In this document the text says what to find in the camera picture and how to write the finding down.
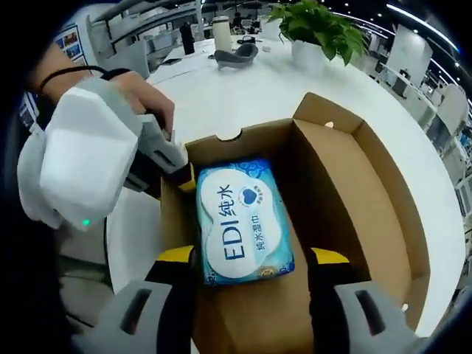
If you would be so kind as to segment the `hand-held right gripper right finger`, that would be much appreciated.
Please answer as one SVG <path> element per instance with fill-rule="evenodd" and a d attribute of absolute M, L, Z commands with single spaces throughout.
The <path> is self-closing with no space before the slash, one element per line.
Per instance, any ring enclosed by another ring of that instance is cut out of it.
<path fill-rule="evenodd" d="M 421 353 L 404 312 L 342 254 L 312 248 L 310 316 L 316 353 Z"/>

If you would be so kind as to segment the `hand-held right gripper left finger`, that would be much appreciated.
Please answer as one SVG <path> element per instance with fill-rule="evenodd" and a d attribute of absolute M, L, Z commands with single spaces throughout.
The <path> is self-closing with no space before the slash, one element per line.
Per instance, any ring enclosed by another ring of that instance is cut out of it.
<path fill-rule="evenodd" d="M 87 353 L 197 353 L 195 247 L 159 255 L 143 280 L 115 294 L 86 335 Z"/>

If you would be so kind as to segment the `person's left hand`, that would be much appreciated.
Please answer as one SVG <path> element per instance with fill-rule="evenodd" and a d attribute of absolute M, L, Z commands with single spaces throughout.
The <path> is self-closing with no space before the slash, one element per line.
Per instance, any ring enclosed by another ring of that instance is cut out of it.
<path fill-rule="evenodd" d="M 128 69 L 114 69 L 102 75 L 122 93 L 136 114 L 153 114 L 159 126 L 170 135 L 173 131 L 175 104 L 141 74 Z"/>

